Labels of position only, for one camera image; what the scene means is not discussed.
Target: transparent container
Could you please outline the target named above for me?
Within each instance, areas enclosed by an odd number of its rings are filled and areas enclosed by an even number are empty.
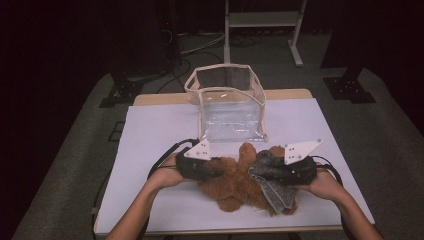
[[[248,65],[196,68],[184,85],[199,106],[199,139],[210,142],[267,141],[265,93]]]

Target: plush toy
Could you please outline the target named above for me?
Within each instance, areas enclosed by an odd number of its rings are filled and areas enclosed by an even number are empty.
[[[275,146],[269,149],[275,156],[284,157],[284,148]],[[226,212],[238,210],[243,204],[255,206],[268,211],[270,216],[279,213],[293,214],[297,209],[297,199],[294,198],[291,208],[276,212],[265,197],[261,185],[248,174],[249,167],[257,159],[256,149],[251,143],[243,143],[239,149],[239,161],[230,157],[212,158],[206,168],[224,171],[224,174],[199,182],[203,194],[215,199],[219,208]]]

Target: dark curtain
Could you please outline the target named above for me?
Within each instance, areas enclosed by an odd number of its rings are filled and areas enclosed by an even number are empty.
[[[422,1],[345,0],[322,62],[353,62],[378,75],[415,126],[424,132]]]

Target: white table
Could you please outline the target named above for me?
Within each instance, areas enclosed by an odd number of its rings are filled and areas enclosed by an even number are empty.
[[[265,110],[265,128],[269,142],[253,143],[257,150],[273,145],[322,139],[321,146],[311,155],[319,155],[332,162],[342,176],[345,188],[356,199],[371,223],[374,223],[317,101],[314,98],[270,100],[284,98],[287,96],[284,93],[289,94],[290,90],[268,93],[272,94],[267,94],[266,91],[267,97],[273,96],[268,97]],[[161,99],[160,96],[154,95],[151,98]],[[183,100],[176,104],[129,108],[115,165],[94,227],[96,234],[107,234],[113,228],[146,181],[151,166],[169,147],[183,139],[197,137],[197,124],[197,107],[186,104]],[[214,143],[211,144],[211,152],[213,156],[228,155],[237,158],[240,145],[241,143]],[[270,217],[267,212],[257,211],[247,205],[236,212],[226,213],[213,200],[204,196],[196,183],[182,183],[159,193],[151,211],[146,234],[341,229],[340,213],[332,202],[304,191],[300,192],[299,197],[299,207],[292,216]]]

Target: gray carpet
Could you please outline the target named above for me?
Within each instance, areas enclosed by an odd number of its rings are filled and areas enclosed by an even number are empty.
[[[335,101],[323,81],[345,69],[320,69],[329,35],[300,35],[298,48],[304,66],[294,65],[288,36],[263,37],[248,48],[231,48],[234,63],[249,64],[265,89],[307,88],[317,99],[359,188],[386,239],[422,239],[424,236],[424,140],[388,93],[381,79],[364,69],[362,86],[376,100],[371,104]],[[183,36],[187,50],[210,38]],[[223,59],[222,47],[204,50]],[[191,68],[219,63],[210,54],[185,57]],[[187,62],[175,69],[179,75]],[[155,93],[172,79],[149,82],[143,93]],[[99,108],[113,87],[110,75],[99,80],[70,130],[14,239],[93,239],[91,211],[98,190],[113,166],[118,142],[109,141],[115,124],[125,121],[129,104]],[[181,92],[174,81],[162,89]],[[303,232],[308,239],[346,239],[341,231]],[[175,239],[227,239],[226,236],[178,236]],[[284,233],[234,235],[233,240],[288,239]]]

